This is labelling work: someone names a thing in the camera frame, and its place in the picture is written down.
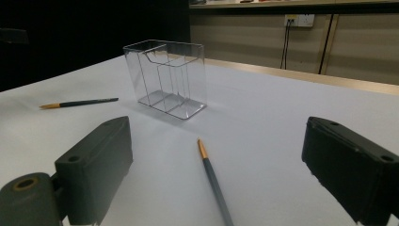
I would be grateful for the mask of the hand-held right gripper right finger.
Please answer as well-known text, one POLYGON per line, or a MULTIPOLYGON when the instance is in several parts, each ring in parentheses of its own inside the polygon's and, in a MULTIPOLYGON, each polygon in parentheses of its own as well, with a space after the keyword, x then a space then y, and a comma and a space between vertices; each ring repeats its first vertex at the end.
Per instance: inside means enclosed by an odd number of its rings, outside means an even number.
POLYGON ((319 183, 365 226, 399 218, 399 155, 347 127, 310 117, 301 155, 319 183))

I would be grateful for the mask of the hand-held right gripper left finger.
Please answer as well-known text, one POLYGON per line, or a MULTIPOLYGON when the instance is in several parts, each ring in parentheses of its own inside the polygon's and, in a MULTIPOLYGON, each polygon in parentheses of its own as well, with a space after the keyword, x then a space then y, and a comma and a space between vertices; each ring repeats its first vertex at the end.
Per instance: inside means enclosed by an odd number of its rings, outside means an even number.
POLYGON ((55 162, 72 225, 100 224, 133 163, 127 116, 106 121, 55 162))

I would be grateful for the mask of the dark pen with gold tip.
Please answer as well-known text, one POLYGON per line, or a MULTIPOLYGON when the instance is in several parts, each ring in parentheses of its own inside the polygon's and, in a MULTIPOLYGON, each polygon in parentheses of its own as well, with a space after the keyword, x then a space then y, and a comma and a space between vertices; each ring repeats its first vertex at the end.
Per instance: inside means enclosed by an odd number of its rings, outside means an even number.
POLYGON ((48 105, 41 105, 40 109, 54 109, 54 108, 72 107, 72 106, 80 106, 80 105, 96 105, 96 104, 112 103, 112 102, 116 102, 118 100, 119 100, 119 98, 106 98, 106 99, 81 100, 81 101, 72 101, 72 102, 64 102, 64 103, 54 103, 54 104, 48 104, 48 105))
POLYGON ((232 222, 232 218, 231 218, 231 214, 230 211, 228 209, 228 206, 225 202, 222 190, 219 186, 218 180, 215 176, 215 172, 213 169, 213 166, 211 164, 211 161, 208 157, 208 154, 206 152, 206 149, 204 147, 204 144, 202 142, 202 140, 199 138, 197 140, 197 144, 199 147, 199 154, 201 156, 202 159, 202 163, 208 178, 208 181, 210 183, 211 189, 213 190, 214 196, 215 196, 215 200, 216 203, 218 205, 220 214, 223 218, 224 224, 225 226, 234 226, 233 222, 232 222))

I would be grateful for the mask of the clear plastic divided container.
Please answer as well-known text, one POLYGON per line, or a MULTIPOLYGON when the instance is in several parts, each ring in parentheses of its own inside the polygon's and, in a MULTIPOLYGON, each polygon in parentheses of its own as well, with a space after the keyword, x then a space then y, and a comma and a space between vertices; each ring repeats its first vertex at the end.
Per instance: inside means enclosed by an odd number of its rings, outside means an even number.
POLYGON ((144 40, 123 53, 139 103, 180 120, 207 106, 203 45, 144 40))

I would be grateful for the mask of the wooden table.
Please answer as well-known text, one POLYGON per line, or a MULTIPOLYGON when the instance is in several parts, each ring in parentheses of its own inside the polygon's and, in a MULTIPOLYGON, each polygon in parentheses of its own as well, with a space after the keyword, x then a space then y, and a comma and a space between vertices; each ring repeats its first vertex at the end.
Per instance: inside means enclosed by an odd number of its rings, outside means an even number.
POLYGON ((399 96, 399 86, 392 84, 384 84, 370 81, 363 81, 350 78, 342 78, 336 76, 322 75, 316 73, 303 73, 297 71, 276 69, 258 65, 250 65, 245 63, 230 62, 224 60, 206 58, 205 63, 218 67, 229 68, 237 71, 261 73, 278 77, 285 77, 295 80, 313 82, 317 84, 325 84, 349 89, 361 89, 366 91, 385 93, 399 96))

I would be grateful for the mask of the white table sheet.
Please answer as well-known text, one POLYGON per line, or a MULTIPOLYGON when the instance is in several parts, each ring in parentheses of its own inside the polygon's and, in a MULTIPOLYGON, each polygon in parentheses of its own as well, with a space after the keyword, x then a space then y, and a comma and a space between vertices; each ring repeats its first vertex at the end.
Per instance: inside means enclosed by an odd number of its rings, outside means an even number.
POLYGON ((302 162, 307 119, 343 124, 399 154, 399 96, 205 65, 207 106, 182 121, 136 101, 123 57, 0 92, 0 187, 127 116, 134 163, 102 226, 223 226, 207 150, 236 226, 355 226, 302 162), (119 98, 112 103, 41 105, 119 98))

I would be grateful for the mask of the black curtain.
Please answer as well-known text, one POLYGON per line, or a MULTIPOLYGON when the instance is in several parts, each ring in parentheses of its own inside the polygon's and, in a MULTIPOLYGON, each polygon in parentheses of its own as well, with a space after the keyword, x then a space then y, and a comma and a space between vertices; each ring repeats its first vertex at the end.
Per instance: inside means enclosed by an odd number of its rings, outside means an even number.
POLYGON ((190 40, 188 0, 0 0, 0 92, 118 57, 143 40, 190 40))

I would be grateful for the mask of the dark horizontal beam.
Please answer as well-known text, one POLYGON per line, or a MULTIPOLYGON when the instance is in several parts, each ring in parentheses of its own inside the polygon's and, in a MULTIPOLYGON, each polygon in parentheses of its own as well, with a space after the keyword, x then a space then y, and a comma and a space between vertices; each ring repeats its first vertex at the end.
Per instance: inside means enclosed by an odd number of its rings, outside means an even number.
POLYGON ((399 13, 399 0, 206 0, 192 14, 363 14, 399 13))

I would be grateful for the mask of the white wall socket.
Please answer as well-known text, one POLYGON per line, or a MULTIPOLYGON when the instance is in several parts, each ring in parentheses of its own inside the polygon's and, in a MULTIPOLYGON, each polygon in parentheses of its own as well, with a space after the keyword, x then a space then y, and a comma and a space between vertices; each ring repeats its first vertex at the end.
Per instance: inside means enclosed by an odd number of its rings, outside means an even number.
POLYGON ((314 18, 314 14, 286 14, 284 25, 292 27, 312 27, 314 18))

